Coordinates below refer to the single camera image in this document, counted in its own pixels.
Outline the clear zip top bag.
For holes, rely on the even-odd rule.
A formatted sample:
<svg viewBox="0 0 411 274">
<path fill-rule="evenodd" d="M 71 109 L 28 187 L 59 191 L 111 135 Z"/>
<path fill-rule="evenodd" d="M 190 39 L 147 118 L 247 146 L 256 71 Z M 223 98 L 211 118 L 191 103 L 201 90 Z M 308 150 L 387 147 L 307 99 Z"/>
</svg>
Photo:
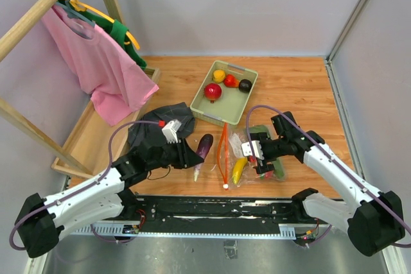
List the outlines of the clear zip top bag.
<svg viewBox="0 0 411 274">
<path fill-rule="evenodd" d="M 254 167 L 256 159 L 247 157 L 248 164 L 243 169 L 240 181 L 237 185 L 232 182 L 232 169 L 239 158 L 244 157 L 241 144 L 247 142 L 247 132 L 244 128 L 233 128 L 225 124 L 216 149 L 216 166 L 222 176 L 225 190 L 240 187 L 242 185 L 273 182 L 277 180 L 260 180 Z"/>
</svg>

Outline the green fake leafy vegetable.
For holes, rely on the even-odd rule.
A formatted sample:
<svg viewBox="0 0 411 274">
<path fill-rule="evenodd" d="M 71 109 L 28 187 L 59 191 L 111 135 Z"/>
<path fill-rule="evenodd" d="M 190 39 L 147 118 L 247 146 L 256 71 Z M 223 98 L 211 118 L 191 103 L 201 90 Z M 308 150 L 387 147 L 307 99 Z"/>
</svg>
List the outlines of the green fake leafy vegetable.
<svg viewBox="0 0 411 274">
<path fill-rule="evenodd" d="M 262 133 L 268 139 L 271 138 L 270 128 L 266 125 L 260 124 L 260 125 L 252 126 L 252 127 L 249 128 L 249 130 L 250 130 L 250 134 L 252 136 L 252 139 L 254 139 L 253 136 L 255 134 L 259 134 L 259 133 Z M 275 166 L 275 170 L 274 170 L 275 177 L 271 178 L 271 179 L 268 179 L 268 180 L 284 181 L 285 178 L 286 178 L 286 175 L 285 175 L 285 170 L 284 170 L 284 167 L 283 167 L 283 163 L 282 163 L 280 158 L 277 158 L 274 161 L 274 166 Z"/>
</svg>

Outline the dark fake avocado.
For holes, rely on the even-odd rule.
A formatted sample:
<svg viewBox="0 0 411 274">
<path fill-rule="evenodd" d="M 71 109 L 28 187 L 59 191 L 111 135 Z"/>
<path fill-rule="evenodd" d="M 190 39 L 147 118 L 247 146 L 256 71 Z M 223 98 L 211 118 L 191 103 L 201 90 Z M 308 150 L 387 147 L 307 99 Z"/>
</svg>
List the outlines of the dark fake avocado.
<svg viewBox="0 0 411 274">
<path fill-rule="evenodd" d="M 238 89 L 242 93 L 249 93 L 252 89 L 253 83 L 250 80 L 242 79 L 238 84 Z"/>
</svg>

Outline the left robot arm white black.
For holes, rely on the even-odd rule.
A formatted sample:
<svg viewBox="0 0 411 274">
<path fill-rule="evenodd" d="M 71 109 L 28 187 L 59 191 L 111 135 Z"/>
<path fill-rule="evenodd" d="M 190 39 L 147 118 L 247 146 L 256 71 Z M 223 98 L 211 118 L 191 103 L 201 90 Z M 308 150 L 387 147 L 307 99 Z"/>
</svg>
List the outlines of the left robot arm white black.
<svg viewBox="0 0 411 274">
<path fill-rule="evenodd" d="M 47 197 L 38 193 L 27 197 L 11 231 L 10 246 L 36 258 L 85 225 L 118 216 L 132 219 L 137 203 L 130 187 L 146 180 L 154 169 L 187 169 L 203 162 L 185 139 L 144 141 L 75 187 Z"/>
</svg>

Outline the yellow fake banana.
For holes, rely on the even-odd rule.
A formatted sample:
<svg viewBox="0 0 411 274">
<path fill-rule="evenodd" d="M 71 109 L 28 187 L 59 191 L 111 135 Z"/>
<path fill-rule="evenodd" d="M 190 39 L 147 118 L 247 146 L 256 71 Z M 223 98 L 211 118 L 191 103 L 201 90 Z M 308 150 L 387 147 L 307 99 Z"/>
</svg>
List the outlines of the yellow fake banana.
<svg viewBox="0 0 411 274">
<path fill-rule="evenodd" d="M 232 169 L 232 182 L 234 185 L 237 185 L 239 183 L 243 169 L 245 168 L 247 164 L 248 164 L 247 157 L 239 158 L 236 161 Z"/>
</svg>

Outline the red fake apple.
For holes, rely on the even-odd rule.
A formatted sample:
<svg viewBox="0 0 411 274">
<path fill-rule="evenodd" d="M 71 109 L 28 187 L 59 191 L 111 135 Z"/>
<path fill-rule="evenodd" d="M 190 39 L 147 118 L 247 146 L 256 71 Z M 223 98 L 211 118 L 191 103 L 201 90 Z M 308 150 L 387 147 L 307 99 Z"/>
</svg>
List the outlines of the red fake apple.
<svg viewBox="0 0 411 274">
<path fill-rule="evenodd" d="M 214 103 L 222 96 L 222 88 L 217 83 L 210 83 L 204 88 L 204 97 Z"/>
</svg>

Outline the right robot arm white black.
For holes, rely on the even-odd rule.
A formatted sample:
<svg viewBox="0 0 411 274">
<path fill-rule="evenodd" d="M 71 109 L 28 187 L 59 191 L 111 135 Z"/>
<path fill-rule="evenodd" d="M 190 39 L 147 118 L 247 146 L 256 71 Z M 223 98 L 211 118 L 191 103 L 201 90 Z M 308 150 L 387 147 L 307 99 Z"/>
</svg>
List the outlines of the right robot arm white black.
<svg viewBox="0 0 411 274">
<path fill-rule="evenodd" d="M 383 192 L 343 163 L 314 131 L 305 132 L 291 112 L 271 118 L 277 134 L 247 133 L 243 154 L 256 159 L 258 174 L 273 170 L 272 161 L 293 156 L 319 174 L 340 195 L 342 201 L 325 197 L 308 188 L 292 197 L 291 215 L 300 223 L 317 218 L 345 232 L 354 247 L 372 256 L 388 246 L 399 246 L 410 228 L 403 220 L 400 197 Z"/>
</svg>

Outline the purple fake eggplant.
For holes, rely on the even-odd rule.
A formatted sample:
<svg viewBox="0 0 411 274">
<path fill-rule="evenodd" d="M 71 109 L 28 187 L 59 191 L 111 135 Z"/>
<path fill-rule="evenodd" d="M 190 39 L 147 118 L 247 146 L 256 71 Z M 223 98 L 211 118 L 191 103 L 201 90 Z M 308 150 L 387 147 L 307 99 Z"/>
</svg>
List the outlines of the purple fake eggplant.
<svg viewBox="0 0 411 274">
<path fill-rule="evenodd" d="M 200 142 L 198 143 L 198 148 L 197 148 L 196 154 L 199 155 L 200 157 L 202 157 L 203 161 L 205 161 L 205 159 L 206 159 L 206 157 L 207 157 L 207 155 L 208 155 L 208 153 L 211 149 L 211 146 L 213 145 L 213 141 L 214 141 L 214 137 L 210 133 L 205 134 L 200 139 Z M 193 170 L 194 170 L 194 176 L 193 176 L 194 182 L 197 182 L 197 180 L 198 180 L 198 176 L 200 174 L 200 170 L 201 170 L 202 165 L 203 165 L 203 163 L 199 163 L 193 168 Z"/>
</svg>

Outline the orange fake peach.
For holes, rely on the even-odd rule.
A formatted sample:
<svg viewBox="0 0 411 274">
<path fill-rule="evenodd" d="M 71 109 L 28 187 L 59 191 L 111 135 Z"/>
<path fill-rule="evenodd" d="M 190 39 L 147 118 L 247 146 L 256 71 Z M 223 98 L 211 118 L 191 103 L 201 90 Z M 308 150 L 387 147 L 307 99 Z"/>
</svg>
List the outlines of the orange fake peach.
<svg viewBox="0 0 411 274">
<path fill-rule="evenodd" d="M 259 179 L 261 180 L 268 180 L 275 177 L 275 173 L 273 171 L 267 171 L 266 173 L 262 173 L 259 175 Z"/>
</svg>

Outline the yellow fake orange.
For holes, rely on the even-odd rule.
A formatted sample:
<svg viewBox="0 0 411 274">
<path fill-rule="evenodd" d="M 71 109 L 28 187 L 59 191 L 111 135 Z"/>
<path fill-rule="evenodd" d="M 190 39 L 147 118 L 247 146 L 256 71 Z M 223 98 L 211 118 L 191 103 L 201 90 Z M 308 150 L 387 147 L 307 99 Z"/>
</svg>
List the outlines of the yellow fake orange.
<svg viewBox="0 0 411 274">
<path fill-rule="evenodd" d="M 213 81 L 215 83 L 223 82 L 225 77 L 226 77 L 226 73 L 225 73 L 224 70 L 217 69 L 217 70 L 213 71 Z"/>
</svg>

